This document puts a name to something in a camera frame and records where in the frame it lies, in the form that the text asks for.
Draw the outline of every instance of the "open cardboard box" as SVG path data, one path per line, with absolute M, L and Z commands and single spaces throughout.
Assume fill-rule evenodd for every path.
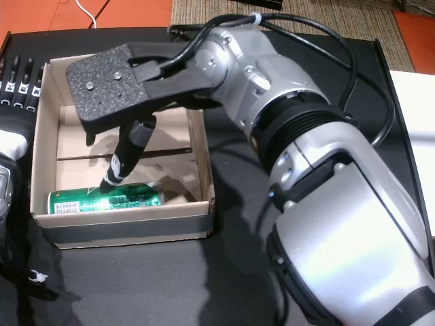
M 118 143 L 118 129 L 86 146 L 71 98 L 66 68 L 84 56 L 45 66 L 35 129 L 31 212 L 58 248 L 132 245 L 203 238 L 213 227 L 214 188 L 202 111 L 156 113 L 157 127 L 123 184 L 157 181 L 164 205 L 48 214 L 50 192 L 97 187 Z

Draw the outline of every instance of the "black table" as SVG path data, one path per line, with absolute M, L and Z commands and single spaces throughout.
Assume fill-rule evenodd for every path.
M 346 72 L 300 45 L 269 36 L 280 53 L 295 59 L 313 76 L 333 103 L 338 101 Z M 308 38 L 343 57 L 327 37 Z M 32 56 L 42 63 L 127 41 L 165 40 L 164 29 L 27 33 L 12 35 L 5 55 L 12 60 L 19 53 L 24 60 Z M 357 52 L 360 69 L 394 94 L 379 44 L 352 40 L 351 47 Z M 370 136 L 378 130 L 384 108 L 381 99 L 358 82 L 349 112 Z M 29 216 L 24 190 L 8 219 L 7 247 L 12 263 L 49 274 L 48 285 L 60 297 L 55 302 L 27 297 L 1 279 L 0 325 L 272 325 L 281 297 L 269 272 L 264 239 L 278 212 L 271 209 L 261 234 L 254 232 L 267 194 L 267 176 L 243 133 L 222 110 L 205 112 L 205 125 L 216 190 L 217 234 L 204 240 L 60 251 L 46 242 Z M 427 223 L 401 113 L 379 153 L 419 205 Z M 28 177 L 29 156 L 20 163 Z M 290 315 L 288 325 L 306 325 L 294 304 Z

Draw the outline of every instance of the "screw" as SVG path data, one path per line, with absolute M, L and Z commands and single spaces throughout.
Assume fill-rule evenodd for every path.
M 91 81 L 88 81 L 86 83 L 86 89 L 87 90 L 93 90 L 94 89 L 94 83 L 92 83 Z
M 286 209 L 290 209 L 290 208 L 292 208 L 294 205 L 296 205 L 295 202 L 292 202 L 291 200 L 288 200 L 288 201 L 285 202 L 285 204 L 284 204 L 284 210 L 286 210 Z
M 281 183 L 287 183 L 288 179 L 290 179 L 290 176 L 292 175 L 292 169 L 289 168 L 287 171 L 285 171 L 281 177 Z
M 282 257 L 278 257 L 276 260 L 275 260 L 275 262 L 277 263 L 277 265 L 282 265 L 282 264 L 284 264 L 284 258 L 282 258 Z
M 346 167 L 343 163 L 337 163 L 334 165 L 334 172 L 337 173 L 338 171 L 342 170 L 344 167 Z

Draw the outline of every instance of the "green can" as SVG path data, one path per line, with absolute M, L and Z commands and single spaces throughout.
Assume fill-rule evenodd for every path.
M 61 190 L 48 195 L 48 213 L 66 214 L 132 207 L 158 206 L 164 203 L 157 183 L 133 183 L 120 185 L 108 194 L 99 187 Z

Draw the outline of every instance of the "carpet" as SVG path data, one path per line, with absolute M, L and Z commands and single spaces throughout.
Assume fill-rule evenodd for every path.
M 411 58 L 392 13 L 394 7 L 390 0 L 284 0 L 281 12 L 316 20 L 344 37 L 371 41 L 378 38 L 391 70 L 413 72 Z M 206 22 L 222 14 L 250 14 L 254 11 L 274 12 L 229 0 L 173 0 L 171 23 Z M 298 33 L 321 34 L 293 22 L 279 24 Z

